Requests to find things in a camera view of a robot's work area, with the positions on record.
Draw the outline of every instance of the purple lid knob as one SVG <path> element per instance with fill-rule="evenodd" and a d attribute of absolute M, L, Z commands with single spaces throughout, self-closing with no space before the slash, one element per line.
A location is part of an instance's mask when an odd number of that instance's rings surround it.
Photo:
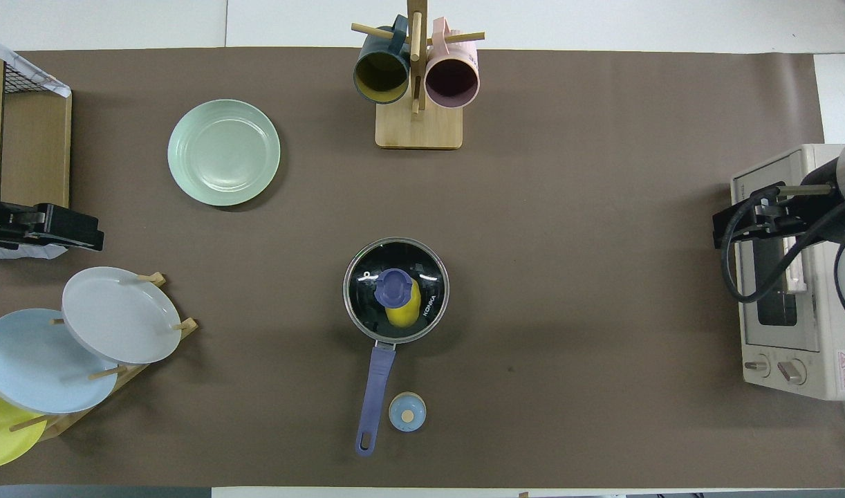
<path fill-rule="evenodd" d="M 401 308 L 410 302 L 414 281 L 403 269 L 389 268 L 376 278 L 373 295 L 385 308 Z"/>

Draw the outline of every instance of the pan handle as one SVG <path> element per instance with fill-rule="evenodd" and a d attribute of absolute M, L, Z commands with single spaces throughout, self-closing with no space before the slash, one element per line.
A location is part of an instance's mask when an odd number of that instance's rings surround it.
<path fill-rule="evenodd" d="M 379 343 L 370 353 L 368 385 L 364 391 L 362 421 L 358 425 L 358 437 L 355 438 L 355 451 L 362 457 L 373 454 L 376 444 L 376 431 L 382 413 L 382 399 L 385 397 L 385 383 L 389 380 L 391 363 L 395 360 L 395 349 L 384 349 Z"/>

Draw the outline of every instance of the brown tablecloth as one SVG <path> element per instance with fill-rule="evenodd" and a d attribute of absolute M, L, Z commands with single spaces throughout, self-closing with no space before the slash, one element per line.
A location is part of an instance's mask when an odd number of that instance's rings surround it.
<path fill-rule="evenodd" d="M 812 57 L 482 50 L 458 151 L 384 151 L 352 48 L 29 53 L 75 91 L 73 208 L 101 253 L 0 261 L 0 315 L 59 308 L 108 265 L 163 271 L 196 332 L 0 484 L 845 486 L 845 403 L 745 384 L 710 215 L 730 174 L 821 142 Z M 194 105 L 271 117 L 257 199 L 182 193 L 167 139 Z M 366 243 L 445 261 L 447 314 L 398 347 L 384 419 L 354 454 L 369 349 L 344 310 Z"/>

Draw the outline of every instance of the wooden mug holder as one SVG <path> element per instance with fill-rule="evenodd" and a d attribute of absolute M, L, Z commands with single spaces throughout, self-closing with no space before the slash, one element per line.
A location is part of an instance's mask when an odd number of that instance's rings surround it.
<path fill-rule="evenodd" d="M 407 0 L 410 33 L 410 85 L 402 98 L 391 104 L 376 105 L 376 144 L 384 149 L 458 149 L 463 145 L 463 110 L 433 104 L 423 88 L 426 47 L 427 0 Z M 391 39 L 391 32 L 352 24 L 352 31 Z M 483 32 L 446 37 L 448 44 L 485 39 Z"/>
<path fill-rule="evenodd" d="M 151 275 L 137 275 L 137 278 L 144 282 L 150 282 L 157 287 L 161 287 L 167 281 L 164 278 L 164 275 L 161 275 L 161 273 L 157 271 Z M 62 324 L 63 319 L 54 319 L 51 322 L 52 324 Z M 181 342 L 186 337 L 188 337 L 189 334 L 197 330 L 197 328 L 198 322 L 195 322 L 195 319 L 192 318 L 186 318 L 185 320 L 180 322 L 180 324 L 173 325 L 173 330 L 181 331 Z M 111 393 L 109 393 L 109 396 L 112 396 L 113 394 L 115 394 L 116 391 L 121 389 L 123 385 L 131 381 L 132 378 L 135 378 L 138 373 L 144 371 L 144 369 L 147 367 L 148 365 L 118 365 L 115 368 L 107 369 L 107 371 L 101 371 L 91 374 L 90 376 L 88 376 L 88 379 L 93 380 L 95 378 L 101 378 L 101 376 L 117 375 L 118 378 L 115 379 L 115 387 L 113 387 Z M 38 441 L 44 441 L 44 439 L 50 439 L 59 436 L 60 434 L 62 434 L 62 432 L 66 431 L 66 429 L 70 428 L 73 423 L 78 422 L 79 419 L 90 413 L 93 409 L 94 407 L 90 407 L 90 409 L 77 411 L 75 413 L 68 413 L 65 415 L 37 416 L 25 422 L 16 423 L 16 425 L 12 425 L 10 431 L 19 431 L 20 429 L 27 428 L 28 426 L 36 425 L 36 423 L 47 422 L 47 427 L 44 428 L 44 432 L 42 432 L 41 438 L 38 439 Z"/>

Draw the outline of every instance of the light green plate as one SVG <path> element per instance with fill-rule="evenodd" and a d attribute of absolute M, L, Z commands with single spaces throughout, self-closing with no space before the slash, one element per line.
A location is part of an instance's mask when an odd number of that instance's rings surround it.
<path fill-rule="evenodd" d="M 280 160 L 275 126 L 240 100 L 212 100 L 188 111 L 167 144 L 167 164 L 176 184 L 210 205 L 253 199 L 275 177 Z"/>

